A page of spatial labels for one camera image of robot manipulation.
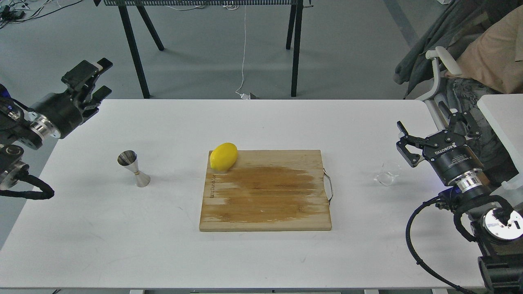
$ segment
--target jigger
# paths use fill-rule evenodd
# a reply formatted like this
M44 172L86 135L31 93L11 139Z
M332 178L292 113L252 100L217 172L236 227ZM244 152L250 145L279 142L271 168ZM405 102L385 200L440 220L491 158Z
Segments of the jigger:
M118 155L118 164L132 171L136 178L136 185L142 188L149 184L151 177L138 170L137 158L136 152L132 150L123 151Z

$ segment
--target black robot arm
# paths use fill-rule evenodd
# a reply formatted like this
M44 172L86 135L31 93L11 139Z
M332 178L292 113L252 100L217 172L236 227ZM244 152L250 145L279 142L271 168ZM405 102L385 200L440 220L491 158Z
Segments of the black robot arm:
M453 215L456 229L470 242L477 242L483 254L479 265L486 287L496 294L521 294L523 291L523 218L503 197L491 195L489 181L483 174L483 164L467 145L467 139L455 132L458 123L463 123L467 137L481 135L477 124L468 113L450 113L449 128L426 138L409 135L401 122L397 126L403 133L396 148L411 167L422 160L428 161L445 186L451 187L425 202L413 213L407 223L407 246L416 262L431 275L459 291L473 293L443 279L430 269L417 255L410 238L410 227L414 217L425 207L435 204ZM422 154L411 153L406 146L422 150ZM471 220L472 234L461 222L467 214Z
M85 123L99 109L111 90L106 86L96 92L95 82L101 74L112 67L103 58L96 64L80 62L63 77L67 85L63 93L50 93L40 101L27 107L11 98L7 89L0 85L0 195L27 199L49 199L54 191L40 179L29 175L29 165L21 161L24 145L37 150L48 136L65 138L78 126ZM41 189L37 191L8 191L18 181L28 182Z

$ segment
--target black table leg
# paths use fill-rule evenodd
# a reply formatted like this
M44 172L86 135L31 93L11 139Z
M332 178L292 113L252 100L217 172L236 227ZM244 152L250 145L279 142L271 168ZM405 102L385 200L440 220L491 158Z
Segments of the black table leg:
M294 57L292 59L292 85L291 97L296 97L298 87L298 64L300 61L300 39L301 39L301 20L303 15L303 0L296 3L296 29L294 32Z
M165 47L163 47L162 41L160 41L160 37L158 36L158 33L156 32L156 29L153 26L153 23L151 22L151 19L149 18L149 15L145 11L145 7L143 6L137 6L138 12L140 12L140 15L143 18L143 22L147 26L147 29L151 33L151 36L153 37L154 42L156 43L156 46L158 47L158 50L163 51Z
M285 49L291 49L292 31L294 30L294 21L296 20L296 5L291 5L291 15L289 16L289 30L287 31L287 44Z
M120 10L120 16L122 17L123 29L126 31L127 43L129 43L129 49L131 50L132 61L134 62L134 68L142 88L143 98L150 98L149 88L147 87L147 81L145 80L145 74L143 73L142 62L140 61L140 54L138 53L138 47L136 46L136 40L132 32L131 20L129 19L129 13L127 7L118 6Z

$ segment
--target white table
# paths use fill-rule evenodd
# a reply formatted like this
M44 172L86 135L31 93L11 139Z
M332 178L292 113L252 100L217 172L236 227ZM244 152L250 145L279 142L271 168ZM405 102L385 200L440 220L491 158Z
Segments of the white table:
M405 225L445 187L428 163L410 168L396 121L436 131L413 100L106 100L56 145L41 178L54 198L29 200L0 251L0 287L206 289L437 288L417 266ZM326 232L198 230L208 151L320 149L332 178ZM132 149L152 180L134 186L116 162ZM394 160L394 185L373 178ZM480 251L452 214L426 209L413 226L425 262L456 284L482 287Z

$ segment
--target yellow lemon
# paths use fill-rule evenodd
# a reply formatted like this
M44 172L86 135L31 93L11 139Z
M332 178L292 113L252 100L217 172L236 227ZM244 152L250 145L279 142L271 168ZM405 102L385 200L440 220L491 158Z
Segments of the yellow lemon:
M225 172L233 166L237 158L238 148L236 148L236 145L223 143L211 152L211 168L219 172Z

